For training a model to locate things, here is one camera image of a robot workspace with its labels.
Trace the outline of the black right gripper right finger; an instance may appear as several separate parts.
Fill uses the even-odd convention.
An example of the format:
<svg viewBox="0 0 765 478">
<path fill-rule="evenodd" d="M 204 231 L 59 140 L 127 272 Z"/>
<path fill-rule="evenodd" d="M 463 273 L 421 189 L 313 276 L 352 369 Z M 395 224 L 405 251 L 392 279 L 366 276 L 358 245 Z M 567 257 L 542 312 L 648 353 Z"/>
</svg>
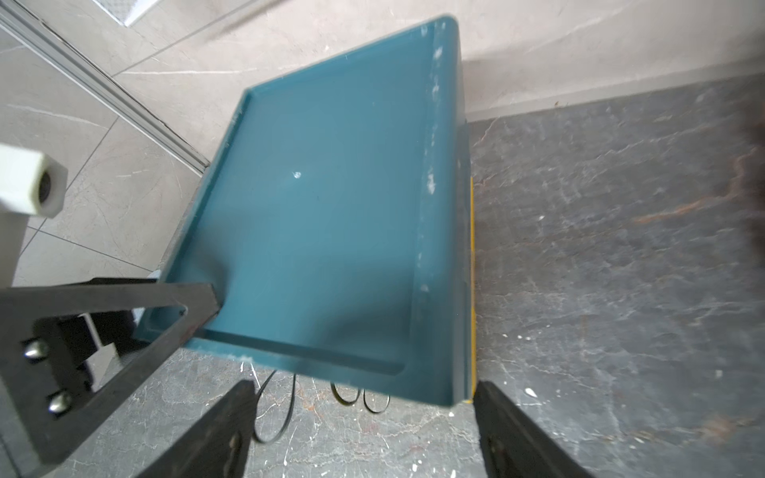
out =
<svg viewBox="0 0 765 478">
<path fill-rule="evenodd" d="M 591 475 L 493 382 L 478 382 L 473 408 L 489 477 Z"/>
</svg>

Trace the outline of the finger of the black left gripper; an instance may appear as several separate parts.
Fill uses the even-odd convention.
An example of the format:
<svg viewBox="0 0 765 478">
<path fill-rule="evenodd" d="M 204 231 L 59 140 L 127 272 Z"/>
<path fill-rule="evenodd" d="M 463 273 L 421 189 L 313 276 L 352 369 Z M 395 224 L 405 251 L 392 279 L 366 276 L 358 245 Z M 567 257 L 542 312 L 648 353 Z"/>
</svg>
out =
<svg viewBox="0 0 765 478">
<path fill-rule="evenodd" d="M 2 465 L 63 463 L 219 310 L 207 283 L 2 289 Z"/>
</svg>

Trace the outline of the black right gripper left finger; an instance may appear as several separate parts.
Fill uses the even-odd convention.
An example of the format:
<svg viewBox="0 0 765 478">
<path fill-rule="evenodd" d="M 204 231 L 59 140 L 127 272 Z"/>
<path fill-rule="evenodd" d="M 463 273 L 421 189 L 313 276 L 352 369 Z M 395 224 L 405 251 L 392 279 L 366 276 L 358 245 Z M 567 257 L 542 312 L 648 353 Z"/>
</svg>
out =
<svg viewBox="0 0 765 478">
<path fill-rule="evenodd" d="M 255 383 L 241 380 L 139 475 L 241 477 L 255 416 Z"/>
</svg>

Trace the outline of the teal drawer cabinet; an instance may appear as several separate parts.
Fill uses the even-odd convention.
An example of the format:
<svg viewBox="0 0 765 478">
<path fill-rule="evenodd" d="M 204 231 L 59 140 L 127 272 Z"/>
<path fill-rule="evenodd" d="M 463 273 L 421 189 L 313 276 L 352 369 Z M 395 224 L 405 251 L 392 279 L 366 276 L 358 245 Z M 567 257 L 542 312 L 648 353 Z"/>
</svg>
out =
<svg viewBox="0 0 765 478">
<path fill-rule="evenodd" d="M 221 300 L 187 348 L 470 400 L 470 177 L 450 15 L 245 90 L 163 266 Z"/>
</svg>

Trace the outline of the yellow block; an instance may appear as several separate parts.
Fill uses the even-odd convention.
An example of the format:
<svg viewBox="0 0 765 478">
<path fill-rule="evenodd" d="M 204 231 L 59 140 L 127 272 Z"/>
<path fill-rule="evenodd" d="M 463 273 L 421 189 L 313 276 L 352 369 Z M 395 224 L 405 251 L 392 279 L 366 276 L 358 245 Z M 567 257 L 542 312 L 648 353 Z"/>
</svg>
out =
<svg viewBox="0 0 765 478">
<path fill-rule="evenodd" d="M 475 212 L 474 212 L 474 180 L 472 177 L 470 177 L 470 184 L 469 184 L 469 212 L 470 212 L 470 221 L 469 221 L 469 239 L 470 239 L 470 312 L 471 312 L 471 332 L 470 332 L 470 350 L 471 350 L 471 396 L 470 396 L 470 402 L 473 402 L 473 397 L 477 388 L 477 346 L 476 346 L 476 310 L 475 310 L 475 301 L 476 301 L 476 292 L 475 292 L 475 282 L 476 282 L 476 273 L 475 273 Z"/>
</svg>

